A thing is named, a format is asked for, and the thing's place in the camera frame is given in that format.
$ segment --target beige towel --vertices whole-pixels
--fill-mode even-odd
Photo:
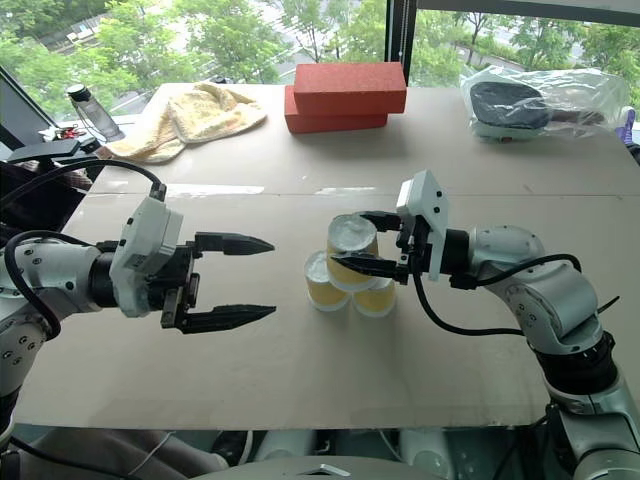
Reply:
[[[180,90],[162,102],[159,113],[145,109],[133,131],[125,139],[102,147],[98,156],[142,163],[166,162],[187,143],[227,137],[266,117],[255,100],[214,83],[200,82],[186,88],[183,85]]]

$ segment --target clear plastic bag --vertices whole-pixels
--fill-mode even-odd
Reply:
[[[485,138],[582,137],[618,127],[629,87],[597,69],[517,72],[490,66],[462,77],[471,128]]]

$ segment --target robotic arm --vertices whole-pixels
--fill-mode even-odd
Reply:
[[[602,329],[593,287],[575,268],[577,259],[545,257],[538,237],[519,227],[448,229],[448,200],[427,171],[404,182],[396,209],[361,215],[379,231],[399,232],[398,262],[368,253],[333,258],[401,284],[413,275],[419,296],[422,272],[431,280],[450,275],[454,288],[486,287],[513,312],[521,332],[465,333],[525,336],[544,372],[549,425],[563,467],[575,480],[640,479],[640,416],[611,357],[613,337]],[[575,265],[554,261],[559,258]]]
[[[181,223],[180,214],[149,196],[118,241],[89,245],[55,232],[27,232],[0,251],[0,455],[36,354],[69,315],[118,307],[127,317],[142,317],[160,310],[162,328],[189,334],[229,330],[275,311],[225,305],[188,313],[200,279],[194,261],[204,252],[252,255],[274,247],[236,233],[196,233],[193,241],[177,245]]]

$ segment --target red brick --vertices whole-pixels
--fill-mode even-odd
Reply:
[[[291,133],[331,132],[384,127],[387,115],[301,115],[296,108],[293,86],[284,87],[284,119]]]
[[[313,63],[296,67],[294,94],[304,115],[403,113],[407,86],[399,62]]]

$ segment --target stacked paper cups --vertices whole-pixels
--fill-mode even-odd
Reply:
[[[395,304],[393,280],[363,275],[331,258],[335,253],[378,254],[375,225],[360,215],[339,215],[329,225],[326,251],[315,252],[305,264],[309,300],[322,311],[343,308],[353,296],[363,315],[383,317]]]

